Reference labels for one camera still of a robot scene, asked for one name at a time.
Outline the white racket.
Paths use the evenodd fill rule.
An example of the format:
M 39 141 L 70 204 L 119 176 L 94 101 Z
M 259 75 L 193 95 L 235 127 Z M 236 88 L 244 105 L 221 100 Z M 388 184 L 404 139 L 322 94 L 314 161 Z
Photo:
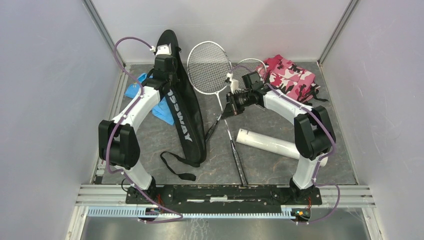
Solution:
M 219 122 L 224 119 L 220 93 L 227 87 L 225 80 L 231 69 L 232 64 L 226 51 L 214 41 L 200 42 L 189 53 L 187 72 L 191 85 L 203 95 L 216 96 L 221 110 L 217 120 L 206 132 L 207 140 L 210 140 Z
M 242 80 L 242 76 L 250 74 L 252 72 L 257 72 L 262 80 L 265 79 L 267 75 L 267 67 L 263 61 L 256 58 L 246 58 L 239 61 L 235 64 L 229 73 L 233 74 L 233 78 L 239 81 L 239 92 L 242 92 L 247 89 L 244 81 Z M 208 131 L 205 134 L 206 143 L 209 142 L 213 134 L 215 133 L 218 124 L 222 118 L 222 113 L 218 115 L 216 121 L 210 126 Z

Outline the black racket bag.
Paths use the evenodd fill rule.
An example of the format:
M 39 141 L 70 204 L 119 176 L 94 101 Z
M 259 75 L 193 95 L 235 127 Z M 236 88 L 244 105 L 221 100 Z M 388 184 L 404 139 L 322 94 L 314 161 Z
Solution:
M 165 30 L 159 37 L 157 44 L 159 46 L 168 45 L 171 55 L 176 58 L 177 62 L 176 76 L 178 81 L 170 87 L 165 99 L 170 108 L 184 153 L 184 156 L 180 157 L 175 153 L 163 151 L 160 158 L 171 173 L 181 180 L 194 182 L 196 180 L 194 174 L 176 173 L 169 166 L 164 155 L 169 154 L 179 162 L 194 168 L 200 167 L 201 163 L 206 160 L 206 138 L 199 101 L 183 66 L 180 57 L 181 48 L 175 32 L 171 29 Z

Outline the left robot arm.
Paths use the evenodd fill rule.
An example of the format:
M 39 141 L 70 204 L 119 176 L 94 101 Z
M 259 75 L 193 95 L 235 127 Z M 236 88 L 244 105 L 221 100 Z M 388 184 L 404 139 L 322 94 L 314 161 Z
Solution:
M 109 173 L 123 174 L 138 190 L 145 204 L 153 203 L 157 190 L 151 186 L 154 179 L 139 161 L 141 148 L 137 130 L 152 108 L 169 92 L 178 79 L 175 57 L 160 54 L 154 61 L 137 95 L 127 107 L 111 120 L 102 120 L 98 126 L 99 158 Z

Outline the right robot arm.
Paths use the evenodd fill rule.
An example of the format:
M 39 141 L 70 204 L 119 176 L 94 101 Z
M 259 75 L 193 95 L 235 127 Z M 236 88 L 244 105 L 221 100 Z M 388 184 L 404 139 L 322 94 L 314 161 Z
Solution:
M 258 105 L 271 110 L 294 127 L 294 145 L 299 153 L 296 171 L 290 179 L 289 199 L 302 204 L 316 184 L 322 160 L 336 148 L 336 138 L 328 111 L 323 106 L 311 107 L 288 97 L 270 83 L 261 81 L 257 72 L 242 77 L 245 90 L 226 94 L 222 118 L 240 115 L 245 108 Z

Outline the white shuttlecock tube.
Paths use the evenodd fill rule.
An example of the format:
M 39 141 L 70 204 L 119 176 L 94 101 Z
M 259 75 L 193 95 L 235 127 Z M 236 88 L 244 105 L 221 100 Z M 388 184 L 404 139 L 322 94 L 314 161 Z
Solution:
M 300 153 L 293 142 L 263 135 L 243 128 L 239 129 L 236 142 L 292 159 L 299 160 L 300 158 Z

